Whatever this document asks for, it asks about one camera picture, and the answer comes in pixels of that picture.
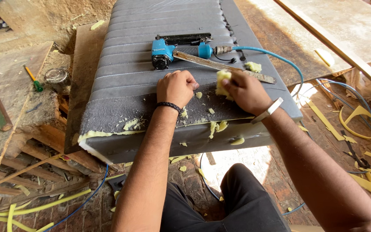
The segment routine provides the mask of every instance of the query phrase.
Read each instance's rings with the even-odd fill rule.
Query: screwdriver
[[[32,75],[31,71],[28,69],[26,65],[24,65],[24,68],[27,70],[28,74],[31,76],[32,80],[34,81],[35,88],[38,92],[42,92],[44,89],[41,87],[39,81],[35,80],[35,77]]]

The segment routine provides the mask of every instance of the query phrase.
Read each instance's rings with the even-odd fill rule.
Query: green screwdriver handle
[[[39,81],[34,81],[34,85],[38,92],[42,92],[44,90],[43,87],[41,87]]]

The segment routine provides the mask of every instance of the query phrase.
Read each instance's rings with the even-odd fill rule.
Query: braided leather bracelet
[[[172,107],[178,111],[178,116],[180,116],[181,113],[183,113],[183,110],[179,108],[176,104],[170,103],[170,102],[159,102],[155,105],[155,107],[159,106],[167,106],[167,107]]]

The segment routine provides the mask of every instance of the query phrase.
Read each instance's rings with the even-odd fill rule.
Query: black trousers
[[[167,183],[160,231],[291,231],[269,194],[243,164],[230,167],[220,188],[227,216],[221,221],[206,222],[178,185]]]

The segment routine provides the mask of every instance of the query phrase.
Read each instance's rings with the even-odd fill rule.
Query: grey upholstery fabric
[[[193,98],[187,105],[188,119],[179,118],[172,143],[171,155],[193,154],[206,151],[229,150],[272,144],[262,124],[251,125],[252,116],[234,102],[214,94],[216,70],[186,61],[173,61],[169,69],[154,70],[151,63],[151,44],[157,34],[193,34],[210,32],[214,37],[209,45],[261,47],[252,30],[233,0],[118,0],[113,8],[108,32],[103,45],[90,101],[82,120],[80,134],[88,131],[119,133],[131,119],[143,124],[136,129],[146,130],[155,107],[156,83],[167,72],[188,70],[200,84],[195,92],[203,98]],[[235,57],[229,64],[245,68],[253,61],[262,65],[262,74],[277,79],[277,84],[263,83],[267,93],[275,100],[284,99],[281,107],[290,117],[299,121],[302,115],[291,98],[267,55],[244,51],[220,55],[222,59]],[[213,108],[215,114],[209,114]],[[190,125],[203,120],[229,121],[229,127],[209,139],[209,123]],[[144,133],[92,137],[86,144],[107,157],[108,162],[121,163],[134,159]],[[230,146],[230,141],[244,137],[245,143]],[[188,146],[179,145],[187,142]]]

